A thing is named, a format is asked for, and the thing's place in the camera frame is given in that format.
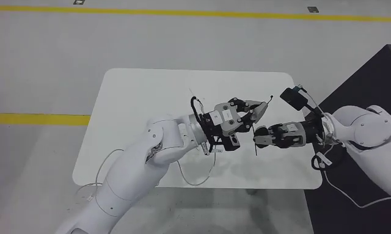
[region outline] tabletop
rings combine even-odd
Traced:
[[[233,97],[268,101],[269,108],[254,125],[300,122],[303,113],[279,98],[294,83],[286,73],[206,70],[151,70],[115,68],[106,72],[73,171],[77,185],[95,181],[97,170],[107,155],[126,148],[143,132],[146,121],[157,115],[192,114],[190,99],[200,98],[205,112]],[[238,133],[241,147],[216,155],[211,177],[199,188],[315,189],[322,183],[320,172],[311,167],[312,145],[281,149],[257,149],[253,133]],[[121,154],[114,153],[99,175],[103,182],[111,164]],[[191,183],[208,176],[213,154],[191,150],[181,160],[184,175]],[[193,187],[181,177],[177,164],[171,164],[160,181],[163,187]]]

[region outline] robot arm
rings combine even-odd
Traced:
[[[297,110],[310,108],[313,117],[303,122],[261,126],[254,134],[260,147],[302,147],[308,143],[343,144],[368,177],[391,195],[391,115],[379,106],[367,109],[345,106],[333,113],[320,113],[309,107],[299,94],[301,87],[287,89],[280,96]]]
[[[157,186],[171,163],[188,151],[202,145],[209,154],[206,142],[222,144],[226,150],[240,147],[235,136],[247,132],[265,113],[268,104],[233,98],[216,105],[207,114],[173,118],[170,115],[149,120],[139,140],[131,144],[114,162],[96,196],[77,215],[66,220],[57,234],[108,234],[121,217],[141,198]],[[246,112],[243,117],[238,112]],[[187,134],[181,136],[178,125],[184,124]]]

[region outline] wire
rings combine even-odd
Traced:
[[[318,103],[316,103],[316,101],[311,97],[311,95],[310,95],[307,91],[305,91],[305,93],[308,95],[309,98],[311,98],[312,102],[313,102],[313,103],[315,104],[315,106],[320,110],[320,112],[321,112],[322,114],[324,114],[323,110],[319,107]]]
[[[328,153],[329,151],[331,151],[332,150],[332,148],[334,147],[334,145],[331,145],[331,147],[323,154],[323,155],[326,155],[326,153]],[[311,159],[311,166],[312,166],[312,169],[315,169],[315,170],[320,170],[320,171],[325,171],[325,170],[328,170],[328,169],[330,169],[329,167],[330,166],[324,166],[324,167],[316,167],[315,166],[315,160],[316,159],[318,159],[318,160],[320,160],[321,162],[323,162],[322,161],[322,159],[319,157],[319,156],[317,156],[316,154],[312,157],[312,159]]]
[[[101,165],[100,165],[100,167],[99,167],[99,169],[98,169],[98,172],[97,172],[97,176],[95,177],[96,189],[95,189],[94,195],[95,195],[95,194],[97,193],[97,191],[98,191],[98,176],[99,176],[100,170],[102,169],[102,167],[103,167],[104,163],[106,162],[106,160],[108,160],[108,158],[109,158],[114,152],[116,152],[116,151],[123,151],[123,149],[118,148],[118,149],[115,149],[115,150],[111,151],[111,152],[108,154],[108,156],[106,156],[106,158],[105,158],[105,159],[103,160],[103,162],[101,163]]]
[[[202,123],[201,123],[200,117],[198,116],[196,107],[194,106],[194,100],[197,100],[197,97],[194,96],[194,97],[192,97],[192,98],[190,99],[190,106],[191,106],[191,109],[193,110],[195,119],[196,119],[197,122],[199,122],[200,125],[201,125]]]
[[[273,99],[273,95],[270,96],[270,100],[266,104],[269,105],[272,99]]]
[[[114,152],[116,152],[116,151],[123,151],[123,149],[115,149],[115,150],[111,151],[111,152],[108,154],[108,156],[107,156],[107,157],[103,160],[103,162],[101,163],[101,165],[100,165],[100,167],[99,167],[99,169],[98,169],[98,172],[97,172],[97,176],[95,177],[95,182],[88,183],[88,184],[85,184],[84,186],[79,187],[79,188],[76,190],[74,196],[77,195],[77,193],[78,193],[81,189],[85,188],[86,186],[93,186],[93,185],[95,185],[96,188],[95,188],[95,192],[94,192],[92,195],[95,195],[95,194],[97,193],[97,191],[98,191],[98,185],[103,185],[103,183],[98,182],[98,176],[99,176],[100,170],[102,169],[102,167],[103,167],[104,163],[106,162],[106,160],[107,160]]]
[[[182,178],[184,179],[184,181],[185,181],[187,184],[191,185],[191,186],[200,186],[200,185],[204,184],[204,183],[210,178],[210,176],[211,176],[211,174],[212,174],[212,170],[213,170],[214,166],[216,165],[216,151],[214,151],[213,165],[212,165],[212,167],[211,167],[210,170],[209,170],[209,174],[208,174],[208,176],[206,177],[206,179],[204,179],[204,180],[201,181],[200,183],[195,183],[195,184],[194,184],[194,183],[190,183],[189,181],[187,181],[185,175],[183,175],[182,167],[181,167],[181,164],[179,163],[179,160],[177,161],[177,163],[178,163],[179,170],[180,170],[180,172],[181,172],[181,175],[182,175]]]
[[[201,113],[204,114],[205,111],[203,110],[203,104],[201,103],[201,101],[198,98],[197,98],[197,101],[200,103]]]
[[[254,124],[252,124],[252,135],[255,137],[255,130],[254,130]],[[255,156],[258,156],[258,152],[257,152],[257,144],[254,142],[254,146],[255,146]]]
[[[327,150],[327,152],[324,153],[324,155],[326,155],[328,152],[330,152],[331,149],[332,149],[332,147],[331,147],[329,150]],[[369,207],[369,206],[371,206],[371,205],[374,205],[374,204],[376,204],[376,203],[379,203],[379,202],[382,202],[382,201],[385,201],[385,200],[391,200],[391,197],[385,197],[385,198],[383,198],[383,199],[378,199],[378,200],[375,200],[375,201],[373,201],[373,202],[371,202],[371,203],[368,203],[368,204],[366,204],[366,205],[360,206],[360,205],[359,205],[358,203],[356,203],[356,201],[354,201],[349,195],[347,195],[346,192],[344,192],[344,191],[342,191],[340,188],[334,186],[334,185],[329,181],[329,178],[327,177],[327,172],[326,172],[326,171],[323,171],[323,173],[324,173],[324,177],[326,178],[326,181],[330,184],[330,186],[332,186],[333,188],[335,188],[336,190],[338,190],[340,193],[342,193],[345,197],[347,197],[350,201],[352,201],[352,203],[354,203],[355,206],[357,206],[358,208],[366,208],[366,207]]]

